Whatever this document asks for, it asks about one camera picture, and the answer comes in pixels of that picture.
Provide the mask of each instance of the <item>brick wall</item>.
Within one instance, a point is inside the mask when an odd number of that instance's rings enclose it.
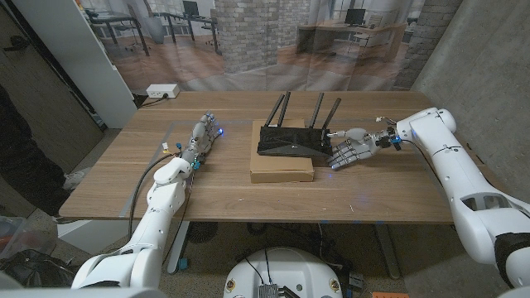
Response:
[[[215,0],[224,71],[277,63],[279,0]]]
[[[311,0],[280,0],[278,19],[278,45],[296,44],[298,25],[306,25]]]
[[[426,0],[394,89],[410,89],[446,31],[462,0]]]

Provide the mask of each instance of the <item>person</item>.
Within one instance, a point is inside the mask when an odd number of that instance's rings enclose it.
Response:
[[[26,119],[0,85],[0,176],[24,199],[66,224],[59,209],[89,168],[65,175],[32,138]]]

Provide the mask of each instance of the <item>desk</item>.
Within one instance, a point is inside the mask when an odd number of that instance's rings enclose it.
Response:
[[[116,36],[114,35],[114,31],[112,26],[110,26],[111,22],[123,22],[123,21],[131,21],[134,22],[134,26],[138,30],[138,35],[140,36],[140,40],[142,41],[143,51],[146,53],[146,56],[149,56],[149,50],[147,49],[146,42],[143,40],[143,34],[142,30],[140,29],[140,25],[138,23],[138,20],[134,17],[131,17],[125,13],[121,12],[109,12],[109,16],[107,17],[96,17],[94,18],[92,13],[87,13],[89,16],[89,20],[93,24],[106,24],[108,32],[110,33],[110,36],[113,38],[114,44],[118,44],[118,41],[116,40]]]
[[[72,219],[127,217],[128,199],[150,160],[161,156],[162,153],[156,154],[161,143],[168,142],[173,150],[176,142],[187,143],[195,123],[211,109],[225,133],[215,141],[206,164],[195,174],[186,220],[452,223],[446,198],[433,183],[436,180],[426,171],[428,167],[421,156],[408,145],[401,151],[382,150],[340,171],[315,160],[313,182],[251,184],[251,122],[266,118],[279,94],[181,92],[176,99],[140,109],[60,213]],[[317,97],[317,92],[293,92],[286,118],[308,121]],[[376,116],[403,119],[431,106],[423,94],[414,92],[327,92],[320,109],[320,123],[337,97],[342,98],[342,103],[330,124],[332,131],[351,127],[382,130],[386,124],[376,123]],[[487,167],[476,160],[493,183]],[[145,198],[153,182],[152,173],[141,188],[137,219],[147,208]]]
[[[318,24],[300,25],[298,26],[296,51],[317,52],[326,50],[333,44],[336,32],[359,32],[371,36],[391,32],[393,36],[391,37],[387,52],[384,56],[384,61],[389,62],[396,58],[406,28],[406,22],[370,29],[361,26],[349,26],[339,20],[329,20]]]
[[[172,17],[188,21],[188,28],[190,28],[191,40],[193,40],[193,41],[195,41],[195,36],[193,35],[193,28],[191,27],[191,22],[203,22],[205,24],[210,24],[211,27],[212,27],[211,31],[212,31],[212,37],[214,39],[215,53],[217,55],[222,55],[221,50],[217,46],[217,36],[215,35],[215,24],[217,24],[216,21],[211,20],[211,19],[207,19],[207,18],[192,17],[192,16],[187,16],[187,15],[180,16],[180,15],[177,15],[177,14],[174,14],[174,13],[169,13],[169,12],[155,12],[154,15],[157,16],[157,17],[165,17],[167,19],[167,22],[169,23],[171,37],[173,37],[173,42],[174,43],[176,42],[176,39],[175,39],[175,32],[173,31],[173,25],[171,24],[171,18]]]

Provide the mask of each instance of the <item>cardboard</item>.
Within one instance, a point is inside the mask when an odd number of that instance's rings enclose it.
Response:
[[[252,141],[250,146],[250,181],[266,182],[311,182],[315,170],[311,158],[260,156],[258,154],[259,131],[265,119],[252,123]],[[285,119],[283,127],[304,127],[304,119]]]

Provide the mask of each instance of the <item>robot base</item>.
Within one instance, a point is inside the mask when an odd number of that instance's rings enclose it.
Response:
[[[224,298],[278,297],[276,289],[301,298],[342,297],[339,279],[333,270],[310,253],[296,248],[267,248],[267,257],[272,286],[269,286],[265,251],[261,250],[247,259],[259,272],[265,286],[261,286],[262,280],[252,266],[242,260],[226,279]]]

